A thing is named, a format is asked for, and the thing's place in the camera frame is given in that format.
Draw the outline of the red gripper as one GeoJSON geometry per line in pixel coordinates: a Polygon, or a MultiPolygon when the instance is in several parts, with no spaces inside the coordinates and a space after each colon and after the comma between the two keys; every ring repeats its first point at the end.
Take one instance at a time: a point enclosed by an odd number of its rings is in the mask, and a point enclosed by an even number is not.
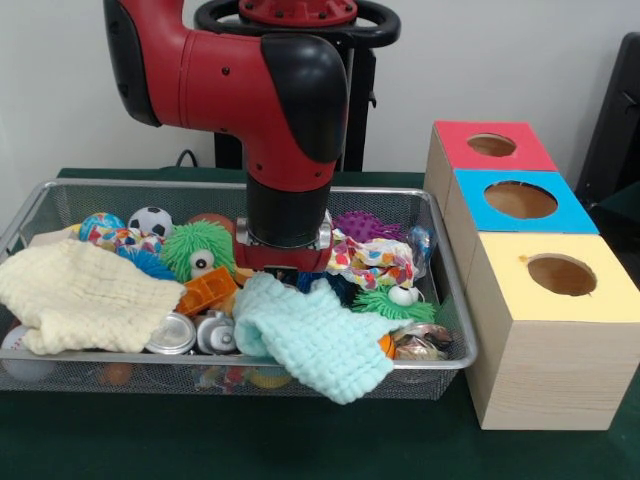
{"type": "MultiPolygon", "coordinates": [[[[309,245],[281,248],[261,242],[248,229],[246,218],[237,218],[234,227],[234,258],[238,267],[263,271],[266,269],[294,269],[302,272],[325,270],[333,249],[333,224],[326,215],[309,245]]],[[[298,284],[297,271],[285,271],[283,283],[293,288],[298,284]]]]}

